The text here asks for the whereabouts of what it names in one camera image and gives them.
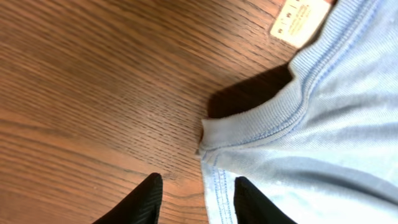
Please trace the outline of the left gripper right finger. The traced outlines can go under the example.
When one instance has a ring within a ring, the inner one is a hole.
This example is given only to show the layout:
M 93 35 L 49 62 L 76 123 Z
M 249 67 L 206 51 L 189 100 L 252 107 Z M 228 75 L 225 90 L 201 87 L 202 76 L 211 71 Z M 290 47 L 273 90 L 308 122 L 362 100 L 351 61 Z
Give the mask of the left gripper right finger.
M 234 186 L 238 224 L 296 224 L 247 178 L 235 178 Z

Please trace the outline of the light blue printed t-shirt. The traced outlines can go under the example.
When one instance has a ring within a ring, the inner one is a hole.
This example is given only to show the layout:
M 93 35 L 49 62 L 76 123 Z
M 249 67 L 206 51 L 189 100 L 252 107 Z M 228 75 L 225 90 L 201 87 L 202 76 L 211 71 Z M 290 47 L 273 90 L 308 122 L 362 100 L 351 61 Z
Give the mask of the light blue printed t-shirt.
M 264 104 L 203 121 L 210 223 L 236 223 L 239 176 L 296 223 L 396 223 L 397 2 L 338 1 L 289 70 Z

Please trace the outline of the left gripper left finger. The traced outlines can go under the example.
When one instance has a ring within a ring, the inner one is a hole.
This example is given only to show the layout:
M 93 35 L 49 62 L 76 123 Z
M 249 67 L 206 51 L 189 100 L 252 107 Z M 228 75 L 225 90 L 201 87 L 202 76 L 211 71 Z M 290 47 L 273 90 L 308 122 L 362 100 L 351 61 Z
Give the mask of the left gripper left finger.
M 159 173 L 151 173 L 93 224 L 158 224 L 162 191 L 162 176 Z

